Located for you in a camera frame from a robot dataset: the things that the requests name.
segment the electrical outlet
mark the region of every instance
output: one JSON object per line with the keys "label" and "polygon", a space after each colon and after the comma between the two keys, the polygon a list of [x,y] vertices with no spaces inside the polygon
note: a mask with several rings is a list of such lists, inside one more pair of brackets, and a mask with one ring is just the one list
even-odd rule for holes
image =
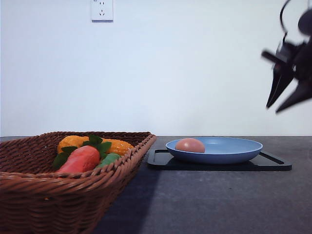
{"label": "electrical outlet", "polygon": [[92,22],[113,22],[113,0],[91,0]]}

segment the black tray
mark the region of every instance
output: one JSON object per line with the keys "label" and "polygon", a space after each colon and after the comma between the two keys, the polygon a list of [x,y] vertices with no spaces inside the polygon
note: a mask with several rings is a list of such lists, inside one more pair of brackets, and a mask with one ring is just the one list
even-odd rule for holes
{"label": "black tray", "polygon": [[244,163],[215,165],[184,162],[174,158],[168,150],[151,150],[147,163],[150,168],[170,171],[290,171],[292,169],[291,163],[264,151]]}

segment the tabletop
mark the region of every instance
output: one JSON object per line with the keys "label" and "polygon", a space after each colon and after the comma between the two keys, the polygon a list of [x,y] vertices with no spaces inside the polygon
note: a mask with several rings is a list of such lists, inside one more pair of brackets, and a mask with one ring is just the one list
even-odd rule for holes
{"label": "tabletop", "polygon": [[[147,157],[93,234],[312,233],[312,136],[237,136],[291,171],[160,171]],[[158,136],[151,147],[184,136]]]}

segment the blue bowl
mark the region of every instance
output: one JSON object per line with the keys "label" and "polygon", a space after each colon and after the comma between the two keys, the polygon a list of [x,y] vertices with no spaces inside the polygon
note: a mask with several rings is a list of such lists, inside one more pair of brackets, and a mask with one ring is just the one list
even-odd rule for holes
{"label": "blue bowl", "polygon": [[249,161],[256,157],[263,145],[257,141],[233,137],[194,137],[205,145],[204,153],[176,150],[176,143],[180,140],[170,141],[166,144],[168,152],[175,158],[195,163],[205,164],[235,164]]}

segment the pink egg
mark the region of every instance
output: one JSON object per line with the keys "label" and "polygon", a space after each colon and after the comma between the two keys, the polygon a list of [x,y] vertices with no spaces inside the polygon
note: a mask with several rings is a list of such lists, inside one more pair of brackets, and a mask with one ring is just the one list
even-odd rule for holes
{"label": "pink egg", "polygon": [[204,153],[205,145],[200,140],[197,140],[195,138],[185,138],[179,140],[175,144],[175,149],[188,152]]}

